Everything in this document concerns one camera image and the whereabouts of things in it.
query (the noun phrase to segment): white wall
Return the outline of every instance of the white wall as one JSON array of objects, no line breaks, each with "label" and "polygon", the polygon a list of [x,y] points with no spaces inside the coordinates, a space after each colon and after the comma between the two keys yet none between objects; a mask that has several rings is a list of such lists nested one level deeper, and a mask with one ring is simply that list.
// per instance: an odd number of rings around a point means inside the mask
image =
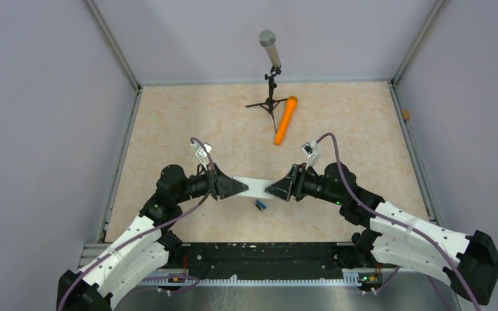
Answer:
[{"label": "white wall", "polygon": [[392,78],[434,0],[96,0],[142,84]]},{"label": "white wall", "polygon": [[498,1],[451,1],[400,90],[445,225],[498,248]]},{"label": "white wall", "polygon": [[82,1],[0,1],[0,311],[55,308],[133,100]]}]

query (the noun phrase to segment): orange plastic toy microphone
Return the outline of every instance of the orange plastic toy microphone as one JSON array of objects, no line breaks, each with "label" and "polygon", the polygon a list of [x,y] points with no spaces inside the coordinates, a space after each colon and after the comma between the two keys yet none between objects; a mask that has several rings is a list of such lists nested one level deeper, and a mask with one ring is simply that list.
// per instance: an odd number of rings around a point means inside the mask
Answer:
[{"label": "orange plastic toy microphone", "polygon": [[283,112],[283,117],[279,124],[278,132],[276,133],[276,138],[274,138],[274,145],[279,146],[283,141],[285,132],[287,132],[287,127],[289,126],[289,121],[291,121],[291,115],[295,108],[297,108],[298,99],[295,96],[290,96],[285,104],[285,111]]}]

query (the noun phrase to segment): black tripod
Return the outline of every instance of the black tripod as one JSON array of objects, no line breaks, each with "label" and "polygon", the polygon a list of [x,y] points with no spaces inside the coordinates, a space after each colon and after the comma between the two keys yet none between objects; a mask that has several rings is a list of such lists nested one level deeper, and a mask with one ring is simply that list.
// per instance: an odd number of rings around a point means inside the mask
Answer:
[{"label": "black tripod", "polygon": [[277,133],[278,129],[276,128],[276,119],[274,118],[274,109],[278,106],[280,102],[284,102],[287,98],[274,100],[274,89],[278,86],[274,82],[274,77],[281,73],[280,68],[272,67],[270,69],[270,75],[265,74],[265,80],[268,80],[268,98],[265,102],[260,102],[258,104],[252,104],[245,106],[246,108],[261,106],[264,110],[266,110],[272,116],[272,122],[274,122],[274,131]]}]

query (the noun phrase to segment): blue object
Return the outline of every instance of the blue object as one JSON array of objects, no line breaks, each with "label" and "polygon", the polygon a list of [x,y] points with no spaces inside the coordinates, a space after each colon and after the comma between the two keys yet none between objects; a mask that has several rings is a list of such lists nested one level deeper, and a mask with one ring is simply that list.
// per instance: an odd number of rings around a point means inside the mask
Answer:
[{"label": "blue object", "polygon": [[255,206],[259,209],[259,211],[264,211],[266,209],[266,205],[263,204],[263,202],[256,200],[255,201]]}]

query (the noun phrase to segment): marble patterned surface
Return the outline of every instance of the marble patterned surface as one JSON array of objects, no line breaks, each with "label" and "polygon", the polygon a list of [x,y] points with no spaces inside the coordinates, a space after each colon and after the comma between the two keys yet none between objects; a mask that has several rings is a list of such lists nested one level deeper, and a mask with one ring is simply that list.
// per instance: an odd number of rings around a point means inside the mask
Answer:
[{"label": "marble patterned surface", "polygon": [[[266,84],[145,87],[136,116],[106,239],[115,240],[155,191],[161,169],[179,164],[187,175],[198,164],[189,138],[213,145],[211,155],[229,176],[277,180],[305,161],[300,146],[333,132],[341,160],[358,184],[399,208],[426,219],[404,138],[385,82],[282,84],[275,98],[298,97],[289,129],[275,146],[272,119],[244,105],[266,99]],[[285,104],[276,110],[276,119]],[[315,166],[323,173],[335,159],[330,139]],[[338,206],[307,197],[301,202],[209,199],[172,227],[186,242],[349,241],[362,227],[351,225]],[[181,204],[190,209],[196,200]]]}]

